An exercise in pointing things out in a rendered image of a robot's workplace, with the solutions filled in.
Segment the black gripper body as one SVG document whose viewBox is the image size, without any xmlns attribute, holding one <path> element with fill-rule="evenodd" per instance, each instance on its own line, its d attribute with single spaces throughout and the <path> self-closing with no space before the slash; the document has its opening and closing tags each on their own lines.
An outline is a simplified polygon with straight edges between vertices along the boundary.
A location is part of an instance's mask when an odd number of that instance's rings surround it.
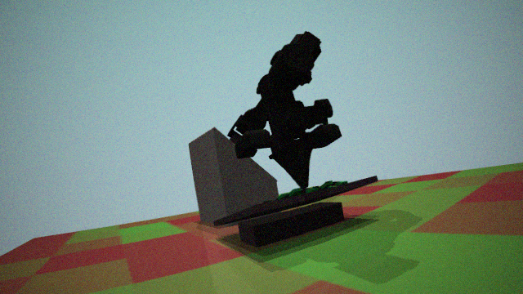
<svg viewBox="0 0 523 294">
<path fill-rule="evenodd" d="M 318 149 L 326 147 L 342 136 L 336 124 L 320 124 L 309 132 L 305 132 L 308 127 L 291 127 L 292 130 L 284 134 L 279 122 L 280 105 L 288 104 L 288 107 L 293 109 L 297 107 L 296 102 L 300 101 L 292 96 L 281 96 L 267 102 L 263 118 L 269 122 L 272 135 L 266 129 L 246 131 L 235 144 L 236 157 L 251 158 L 258 149 L 264 148 L 270 148 L 274 153 L 282 145 L 299 143 L 300 147 L 307 141 L 314 140 L 318 140 L 319 144 L 313 149 Z"/>
</svg>

